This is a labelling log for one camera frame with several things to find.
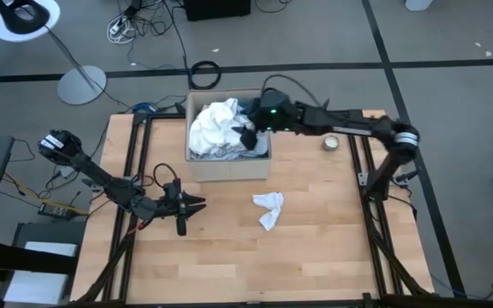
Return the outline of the small white cloth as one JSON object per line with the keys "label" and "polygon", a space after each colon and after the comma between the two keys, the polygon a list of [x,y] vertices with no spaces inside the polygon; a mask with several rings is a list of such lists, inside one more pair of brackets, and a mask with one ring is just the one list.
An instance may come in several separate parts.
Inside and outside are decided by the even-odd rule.
{"label": "small white cloth", "polygon": [[267,209],[258,221],[266,231],[271,231],[281,214],[284,197],[281,192],[270,192],[267,194],[253,195],[252,201],[258,207]]}

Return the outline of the white storage bin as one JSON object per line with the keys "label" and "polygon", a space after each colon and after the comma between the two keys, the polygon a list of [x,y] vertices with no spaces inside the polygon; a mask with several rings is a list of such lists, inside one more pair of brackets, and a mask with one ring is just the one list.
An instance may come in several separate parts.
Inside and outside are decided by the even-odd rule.
{"label": "white storage bin", "polygon": [[[76,244],[28,241],[26,249],[74,257]],[[56,305],[63,296],[68,275],[16,271],[3,297],[5,302]]]}

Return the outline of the black box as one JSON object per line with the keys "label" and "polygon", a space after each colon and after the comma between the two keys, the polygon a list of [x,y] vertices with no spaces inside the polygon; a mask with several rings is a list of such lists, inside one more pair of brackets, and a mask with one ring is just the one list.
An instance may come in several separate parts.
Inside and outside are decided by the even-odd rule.
{"label": "black box", "polygon": [[239,17],[251,13],[251,0],[183,0],[189,21]]}

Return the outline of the light grey geometric patterned cloth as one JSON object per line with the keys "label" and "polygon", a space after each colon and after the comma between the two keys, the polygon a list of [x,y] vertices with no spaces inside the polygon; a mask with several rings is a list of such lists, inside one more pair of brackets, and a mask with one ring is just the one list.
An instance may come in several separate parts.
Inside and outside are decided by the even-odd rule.
{"label": "light grey geometric patterned cloth", "polygon": [[247,102],[237,98],[205,104],[188,129],[191,158],[227,161],[267,157],[270,136],[255,130],[246,111]]}

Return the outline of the white object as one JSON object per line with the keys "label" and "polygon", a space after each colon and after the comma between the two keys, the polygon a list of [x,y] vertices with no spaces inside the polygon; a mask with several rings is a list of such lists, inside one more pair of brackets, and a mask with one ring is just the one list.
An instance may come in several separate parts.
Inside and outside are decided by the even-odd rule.
{"label": "white object", "polygon": [[434,0],[405,0],[405,7],[412,12],[419,12],[428,9]]}

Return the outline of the floor lamp on stand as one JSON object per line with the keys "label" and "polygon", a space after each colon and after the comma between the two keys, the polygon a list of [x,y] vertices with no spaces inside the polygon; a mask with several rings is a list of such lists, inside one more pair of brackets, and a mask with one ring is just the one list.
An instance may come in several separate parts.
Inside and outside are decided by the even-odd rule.
{"label": "floor lamp on stand", "polygon": [[50,36],[73,66],[58,81],[57,96],[68,105],[89,104],[105,90],[107,77],[101,68],[79,64],[54,34],[60,17],[56,0],[0,0],[0,39],[24,43]]}

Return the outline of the black sock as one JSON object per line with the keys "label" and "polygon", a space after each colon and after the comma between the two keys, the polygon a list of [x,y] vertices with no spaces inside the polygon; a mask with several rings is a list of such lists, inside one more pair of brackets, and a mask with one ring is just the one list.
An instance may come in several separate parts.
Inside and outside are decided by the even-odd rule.
{"label": "black sock", "polygon": [[257,133],[253,132],[245,132],[240,133],[240,141],[245,146],[248,151],[253,151],[258,143]]}

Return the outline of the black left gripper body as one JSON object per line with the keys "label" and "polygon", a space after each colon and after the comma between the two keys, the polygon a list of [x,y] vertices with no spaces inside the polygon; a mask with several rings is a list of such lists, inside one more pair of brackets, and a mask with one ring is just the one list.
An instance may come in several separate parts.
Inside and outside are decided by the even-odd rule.
{"label": "black left gripper body", "polygon": [[165,218],[174,216],[176,231],[179,236],[186,235],[186,206],[183,202],[181,179],[175,177],[171,182],[160,184],[155,183],[163,189],[164,195],[157,200],[155,218]]}

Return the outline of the cardboard box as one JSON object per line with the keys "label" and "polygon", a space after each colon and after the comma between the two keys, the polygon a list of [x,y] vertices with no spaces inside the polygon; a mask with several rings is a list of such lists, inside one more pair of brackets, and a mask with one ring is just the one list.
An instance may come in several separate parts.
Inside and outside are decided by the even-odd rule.
{"label": "cardboard box", "polygon": [[185,159],[193,178],[203,181],[242,181],[263,180],[268,177],[271,162],[271,143],[269,155],[264,158],[248,158],[240,160],[200,161],[193,160],[187,148],[188,132],[193,118],[205,104],[223,102],[229,98],[246,101],[246,108],[252,106],[252,101],[260,94],[259,89],[235,90],[191,90],[186,99],[186,132]]}

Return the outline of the black aluminium frame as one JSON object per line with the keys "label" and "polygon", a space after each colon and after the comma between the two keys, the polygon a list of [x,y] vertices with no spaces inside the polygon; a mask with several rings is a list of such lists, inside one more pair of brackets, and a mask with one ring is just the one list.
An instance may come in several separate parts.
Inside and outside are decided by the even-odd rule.
{"label": "black aluminium frame", "polygon": [[[330,157],[304,138],[293,156],[274,156],[267,181],[197,183],[181,154],[182,115],[113,115],[103,166],[146,177],[169,163],[208,205],[179,236],[172,219],[134,232],[137,221],[96,198],[75,271],[77,308],[493,308],[493,301],[444,298],[431,282],[412,212],[398,201],[371,205],[358,172],[374,165],[366,139],[345,138]],[[253,195],[279,192],[276,226]]]}

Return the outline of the large white cloth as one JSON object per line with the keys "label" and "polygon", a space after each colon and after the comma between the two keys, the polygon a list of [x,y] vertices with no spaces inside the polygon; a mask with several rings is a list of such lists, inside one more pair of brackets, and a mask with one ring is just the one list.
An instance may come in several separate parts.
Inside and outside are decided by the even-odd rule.
{"label": "large white cloth", "polygon": [[190,125],[189,150],[197,156],[218,157],[246,151],[240,141],[240,133],[231,129],[235,126],[252,127],[241,111],[237,98],[206,104]]}

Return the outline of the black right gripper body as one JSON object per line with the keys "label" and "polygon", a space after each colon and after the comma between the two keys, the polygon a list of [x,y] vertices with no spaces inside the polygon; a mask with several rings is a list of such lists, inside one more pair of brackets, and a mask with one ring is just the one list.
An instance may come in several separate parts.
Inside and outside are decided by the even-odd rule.
{"label": "black right gripper body", "polygon": [[288,131],[300,116],[290,96],[275,88],[266,89],[255,98],[252,110],[258,112],[258,124],[254,125],[258,131]]}

